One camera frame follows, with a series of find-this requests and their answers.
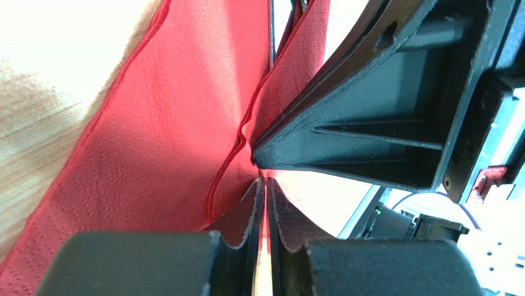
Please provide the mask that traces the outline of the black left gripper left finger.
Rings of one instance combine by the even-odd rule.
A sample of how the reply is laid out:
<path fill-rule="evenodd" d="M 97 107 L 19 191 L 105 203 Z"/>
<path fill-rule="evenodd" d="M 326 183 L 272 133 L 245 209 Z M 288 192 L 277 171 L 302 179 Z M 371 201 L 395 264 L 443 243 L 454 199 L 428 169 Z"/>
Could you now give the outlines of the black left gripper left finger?
<path fill-rule="evenodd" d="M 264 178 L 200 232 L 79 232 L 60 248 L 38 295 L 251 295 Z"/>

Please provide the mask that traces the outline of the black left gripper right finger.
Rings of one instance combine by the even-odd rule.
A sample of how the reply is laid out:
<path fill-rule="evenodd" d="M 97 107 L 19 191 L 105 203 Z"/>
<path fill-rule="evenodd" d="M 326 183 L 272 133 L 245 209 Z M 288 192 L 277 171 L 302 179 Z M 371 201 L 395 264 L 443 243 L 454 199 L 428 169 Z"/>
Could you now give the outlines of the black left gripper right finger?
<path fill-rule="evenodd" d="M 347 239 L 324 231 L 267 181 L 274 295 L 481 295 L 457 242 L 464 225 L 396 213 L 369 192 Z"/>

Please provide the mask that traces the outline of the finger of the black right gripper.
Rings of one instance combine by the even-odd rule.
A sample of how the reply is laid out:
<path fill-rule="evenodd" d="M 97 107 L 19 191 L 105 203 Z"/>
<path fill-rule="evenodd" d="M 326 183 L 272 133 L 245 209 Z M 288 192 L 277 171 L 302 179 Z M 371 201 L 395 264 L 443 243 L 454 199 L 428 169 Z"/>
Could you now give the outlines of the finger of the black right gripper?
<path fill-rule="evenodd" d="M 258 138 L 255 163 L 435 189 L 512 16 L 511 1 L 370 1 Z"/>

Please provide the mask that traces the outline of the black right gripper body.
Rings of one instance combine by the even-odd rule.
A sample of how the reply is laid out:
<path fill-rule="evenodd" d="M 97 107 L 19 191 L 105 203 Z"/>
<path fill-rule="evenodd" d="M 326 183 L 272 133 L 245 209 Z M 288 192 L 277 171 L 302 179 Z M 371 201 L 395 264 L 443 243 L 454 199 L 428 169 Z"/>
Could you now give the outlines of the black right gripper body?
<path fill-rule="evenodd" d="M 512 1 L 494 64 L 476 86 L 443 185 L 456 204 L 524 190 L 524 1 Z"/>

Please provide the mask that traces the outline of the red paper napkin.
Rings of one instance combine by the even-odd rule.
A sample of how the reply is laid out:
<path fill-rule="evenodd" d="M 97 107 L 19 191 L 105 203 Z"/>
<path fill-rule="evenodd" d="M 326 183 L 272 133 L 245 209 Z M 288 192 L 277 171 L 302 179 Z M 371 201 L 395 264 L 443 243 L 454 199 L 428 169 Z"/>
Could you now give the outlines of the red paper napkin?
<path fill-rule="evenodd" d="M 80 231 L 197 231 L 259 171 L 251 146 L 324 61 L 329 1 L 308 1 L 269 70 L 267 1 L 164 1 L 1 264 L 33 295 Z"/>

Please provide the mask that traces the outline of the silver table knife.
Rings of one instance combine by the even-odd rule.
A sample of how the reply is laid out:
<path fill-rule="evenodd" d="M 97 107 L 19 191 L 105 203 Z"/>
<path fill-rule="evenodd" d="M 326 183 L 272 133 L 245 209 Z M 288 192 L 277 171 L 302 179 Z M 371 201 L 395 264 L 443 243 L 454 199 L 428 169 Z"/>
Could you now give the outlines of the silver table knife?
<path fill-rule="evenodd" d="M 268 0 L 268 37 L 269 37 L 269 70 L 275 62 L 274 1 Z"/>

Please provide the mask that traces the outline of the iridescent rainbow spoon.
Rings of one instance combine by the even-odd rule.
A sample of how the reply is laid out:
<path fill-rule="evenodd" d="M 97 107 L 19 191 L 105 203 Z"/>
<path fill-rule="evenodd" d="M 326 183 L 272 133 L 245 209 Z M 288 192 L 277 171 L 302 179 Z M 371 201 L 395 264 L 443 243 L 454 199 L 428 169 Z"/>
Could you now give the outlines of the iridescent rainbow spoon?
<path fill-rule="evenodd" d="M 283 51 L 294 27 L 305 13 L 308 1 L 274 1 L 275 60 Z"/>

